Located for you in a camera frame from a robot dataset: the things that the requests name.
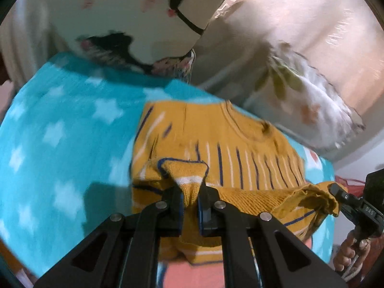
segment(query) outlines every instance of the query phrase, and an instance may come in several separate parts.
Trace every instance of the turquoise star-print blanket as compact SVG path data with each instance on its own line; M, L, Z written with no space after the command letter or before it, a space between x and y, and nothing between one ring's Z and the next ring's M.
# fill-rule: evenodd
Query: turquoise star-print blanket
M0 236L37 276L111 213L130 213L136 128L144 104L161 99L220 101L178 80L69 53L53 57L14 98L0 126ZM309 181L333 180L330 162L289 141ZM312 249L325 262L333 227L328 217L313 236Z

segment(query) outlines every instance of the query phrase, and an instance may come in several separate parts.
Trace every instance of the bed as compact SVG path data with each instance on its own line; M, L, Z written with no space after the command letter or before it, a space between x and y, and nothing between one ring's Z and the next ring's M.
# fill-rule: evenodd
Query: bed
M36 276L111 213L130 214L136 128L144 104L164 99L221 101L176 79L101 67L70 53L55 55L18 92L0 126L0 236ZM329 161L288 140L308 181L334 180ZM312 239L326 263L333 234L329 216Z

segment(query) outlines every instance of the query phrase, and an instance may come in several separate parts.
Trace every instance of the human hand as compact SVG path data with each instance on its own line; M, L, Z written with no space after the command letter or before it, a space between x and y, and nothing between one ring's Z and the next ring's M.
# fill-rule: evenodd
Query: human hand
M342 242L339 251L337 252L335 258L333 259L333 265L335 266L336 271L342 271L345 267L351 265L353 258L356 255L352 246L357 242L354 237L353 231L348 233L347 238ZM371 249L371 241L369 239L364 239L359 244L358 255L359 258L356 260L354 267L359 268Z

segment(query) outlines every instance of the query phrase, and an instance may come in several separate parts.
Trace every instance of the silver bolt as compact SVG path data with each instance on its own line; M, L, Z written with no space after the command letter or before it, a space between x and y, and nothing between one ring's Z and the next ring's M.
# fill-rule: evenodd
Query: silver bolt
M222 200L218 200L218 201L216 201L216 202L214 203L214 206L215 206L216 208L218 208L218 209L224 209L225 206L226 206L226 204L225 204L224 201L222 201Z
M113 214L111 214L111 216L109 218L113 222L118 222L122 219L122 215L120 213L113 213Z
M260 213L260 219L262 219L263 221L270 221L272 220L272 214L270 214L269 212L262 212Z
M168 205L165 201L156 202L156 208L158 208L158 209L165 209L167 206Z

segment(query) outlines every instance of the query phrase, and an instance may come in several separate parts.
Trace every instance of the garment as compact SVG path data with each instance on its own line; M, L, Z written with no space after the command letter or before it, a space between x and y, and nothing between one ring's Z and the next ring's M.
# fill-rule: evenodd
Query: garment
M287 139L265 121L236 111L230 102L147 104L131 165L133 212L160 200L178 184L184 194L182 236L164 239L161 258L183 253L192 263L222 260L219 238L202 238L197 225L201 182L240 211L269 211L306 239L338 204L325 182L307 184L303 162Z

